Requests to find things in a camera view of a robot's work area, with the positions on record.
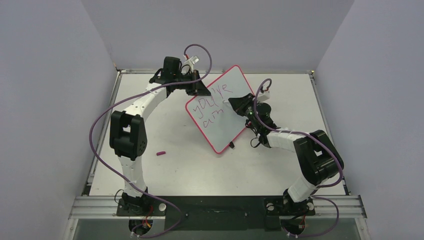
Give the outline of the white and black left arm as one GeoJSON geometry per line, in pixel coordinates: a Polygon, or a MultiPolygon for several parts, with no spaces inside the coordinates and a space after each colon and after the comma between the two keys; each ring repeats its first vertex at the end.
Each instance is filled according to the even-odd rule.
{"type": "Polygon", "coordinates": [[[109,145],[118,156],[122,174],[126,177],[119,208],[136,216],[147,214],[152,199],[146,196],[148,187],[142,170],[142,154],[148,144],[145,122],[154,109],[174,90],[185,90],[189,96],[210,96],[211,92],[200,80],[194,65],[195,55],[185,62],[167,56],[163,67],[149,80],[147,94],[137,98],[123,111],[115,110],[110,116],[109,145]]]}

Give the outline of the pink-framed whiteboard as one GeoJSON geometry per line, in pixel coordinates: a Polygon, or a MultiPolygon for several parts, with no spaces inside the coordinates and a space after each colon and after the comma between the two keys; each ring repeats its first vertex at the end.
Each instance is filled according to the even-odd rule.
{"type": "Polygon", "coordinates": [[[185,110],[216,154],[221,154],[245,129],[246,118],[239,116],[229,98],[252,94],[253,90],[238,65],[229,68],[212,81],[210,96],[196,96],[185,104],[185,110]]]}

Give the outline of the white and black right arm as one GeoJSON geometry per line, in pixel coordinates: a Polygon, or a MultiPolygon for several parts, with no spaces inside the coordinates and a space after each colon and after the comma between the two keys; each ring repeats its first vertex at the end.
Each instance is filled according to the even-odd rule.
{"type": "Polygon", "coordinates": [[[253,131],[259,145],[296,154],[300,177],[284,191],[281,200],[268,206],[273,206],[282,216],[312,211],[311,196],[328,179],[342,175],[344,169],[344,162],[328,135],[323,130],[304,133],[278,127],[271,119],[271,106],[258,102],[251,93],[228,101],[237,115],[246,118],[245,126],[253,131]]]}

